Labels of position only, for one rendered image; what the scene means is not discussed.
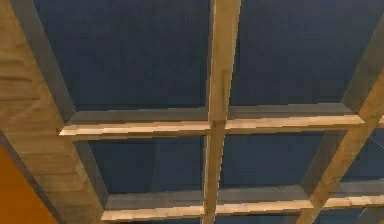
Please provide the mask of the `wooden open shelf unit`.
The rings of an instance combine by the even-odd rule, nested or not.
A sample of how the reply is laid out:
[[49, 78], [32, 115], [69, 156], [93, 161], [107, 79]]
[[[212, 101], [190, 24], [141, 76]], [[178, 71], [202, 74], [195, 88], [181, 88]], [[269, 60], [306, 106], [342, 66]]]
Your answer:
[[59, 224], [384, 223], [384, 0], [0, 0], [0, 142]]

